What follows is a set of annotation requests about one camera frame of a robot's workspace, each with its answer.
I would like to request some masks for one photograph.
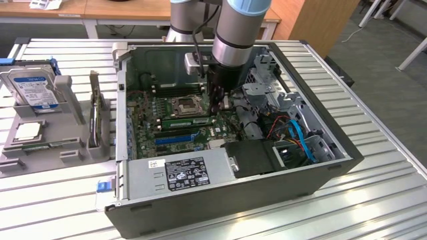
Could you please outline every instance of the paper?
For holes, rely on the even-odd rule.
[[[63,0],[31,0],[29,8],[41,10],[55,10],[60,8]]]

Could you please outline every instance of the blue latch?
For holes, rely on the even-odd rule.
[[[103,181],[97,183],[97,186],[96,186],[97,193],[105,193],[105,192],[109,192],[111,190],[113,190],[111,181]]]
[[[14,63],[14,58],[0,58],[0,66],[10,66]]]

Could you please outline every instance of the gray parts holder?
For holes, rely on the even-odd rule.
[[[29,105],[14,105],[16,116],[0,156],[0,178],[104,162],[111,158],[111,103],[101,97],[100,141],[89,147],[89,100],[77,101],[72,78],[55,77],[55,90],[65,99],[60,112],[35,113]]]

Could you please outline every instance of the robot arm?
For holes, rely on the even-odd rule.
[[[211,61],[207,68],[209,115],[219,112],[224,96],[239,83],[241,69],[249,59],[271,2],[272,0],[221,1]],[[207,18],[205,13],[209,12],[207,3],[199,2],[199,0],[171,0],[171,3],[171,31],[181,34],[180,37],[175,38],[175,41],[192,42],[189,40],[192,39],[192,30],[197,28],[203,19]],[[196,40],[200,39],[203,39],[201,33],[196,32]]]

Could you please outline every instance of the desk leg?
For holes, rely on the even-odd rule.
[[[99,33],[96,32],[96,19],[83,19],[83,25],[85,27],[87,38],[99,39]]]
[[[268,22],[264,32],[261,34],[261,40],[271,40],[273,39],[273,34],[276,30],[277,23],[276,22]]]
[[[368,23],[368,21],[369,21],[369,19],[371,19],[371,15],[372,15],[376,7],[377,7],[379,4],[380,4],[380,1],[381,1],[381,0],[375,0],[375,2],[372,3],[371,8],[367,10],[367,13],[365,13],[365,15],[364,15],[364,17],[363,17],[363,20],[361,20],[360,23],[359,23],[359,27],[360,27],[360,28],[363,28],[363,27],[367,25],[367,23]]]
[[[401,0],[400,5],[397,6],[397,9],[393,11],[389,20],[393,20],[397,16],[399,11],[401,10],[403,5],[407,3],[408,0]]]
[[[376,14],[375,14],[375,16],[373,16],[375,19],[379,19],[379,18],[380,18],[383,12],[384,12],[385,9],[387,9],[387,6],[388,6],[389,2],[391,2],[391,0],[385,0],[384,3],[380,5],[380,8],[379,8],[379,10],[377,10],[377,12],[376,12]]]
[[[416,56],[421,53],[424,48],[427,48],[427,37],[425,37],[424,41],[421,41],[420,45],[415,48],[415,50],[412,51],[409,56],[405,58],[405,60],[400,64],[400,66],[397,67],[399,70],[403,71],[407,68],[407,66],[411,64],[411,62],[413,61]]]

